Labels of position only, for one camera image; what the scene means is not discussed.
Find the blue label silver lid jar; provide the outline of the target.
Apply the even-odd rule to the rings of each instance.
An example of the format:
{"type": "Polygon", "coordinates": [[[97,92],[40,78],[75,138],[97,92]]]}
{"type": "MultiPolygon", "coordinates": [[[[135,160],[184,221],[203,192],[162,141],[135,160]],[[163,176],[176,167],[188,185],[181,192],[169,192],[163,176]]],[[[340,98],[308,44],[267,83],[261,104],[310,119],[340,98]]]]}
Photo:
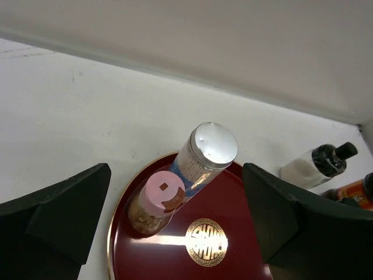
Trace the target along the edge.
{"type": "Polygon", "coordinates": [[[215,122],[198,125],[169,167],[184,183],[183,202],[188,202],[229,167],[237,153],[236,138],[226,127],[215,122]]]}

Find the pink lid spice shaker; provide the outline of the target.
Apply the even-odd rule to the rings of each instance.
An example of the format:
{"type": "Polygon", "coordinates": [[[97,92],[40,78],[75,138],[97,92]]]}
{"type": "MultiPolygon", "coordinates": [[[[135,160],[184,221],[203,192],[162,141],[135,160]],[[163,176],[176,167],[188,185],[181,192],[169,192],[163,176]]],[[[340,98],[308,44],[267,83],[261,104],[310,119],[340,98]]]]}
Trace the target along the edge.
{"type": "Polygon", "coordinates": [[[155,172],[132,198],[129,223],[141,234],[155,235],[167,226],[184,197],[184,183],[176,174],[155,172]]]}

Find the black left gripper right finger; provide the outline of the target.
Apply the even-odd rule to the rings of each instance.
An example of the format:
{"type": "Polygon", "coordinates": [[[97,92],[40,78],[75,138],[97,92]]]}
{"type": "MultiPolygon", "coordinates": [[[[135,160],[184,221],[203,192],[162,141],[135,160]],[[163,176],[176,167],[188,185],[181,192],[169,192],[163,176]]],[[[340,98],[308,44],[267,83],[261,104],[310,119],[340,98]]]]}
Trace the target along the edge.
{"type": "Polygon", "coordinates": [[[372,212],[296,187],[246,163],[242,180],[273,279],[371,279],[372,212]]]}

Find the black cap white powder bottle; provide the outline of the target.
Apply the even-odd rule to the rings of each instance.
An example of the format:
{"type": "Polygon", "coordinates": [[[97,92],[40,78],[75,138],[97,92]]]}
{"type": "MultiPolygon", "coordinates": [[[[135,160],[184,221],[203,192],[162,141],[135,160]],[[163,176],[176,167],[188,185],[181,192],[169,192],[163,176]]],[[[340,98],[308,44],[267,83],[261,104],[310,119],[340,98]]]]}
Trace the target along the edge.
{"type": "Polygon", "coordinates": [[[345,172],[347,159],[358,154],[350,142],[339,147],[324,144],[281,167],[279,177],[305,190],[317,187],[345,172]]]}

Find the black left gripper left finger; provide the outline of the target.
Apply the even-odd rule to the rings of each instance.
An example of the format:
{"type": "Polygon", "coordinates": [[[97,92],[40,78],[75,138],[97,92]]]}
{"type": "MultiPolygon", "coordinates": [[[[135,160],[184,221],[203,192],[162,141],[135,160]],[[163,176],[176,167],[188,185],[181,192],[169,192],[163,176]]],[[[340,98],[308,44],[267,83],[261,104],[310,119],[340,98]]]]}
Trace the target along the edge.
{"type": "Polygon", "coordinates": [[[111,179],[99,163],[1,204],[1,279],[77,279],[111,179]]]}

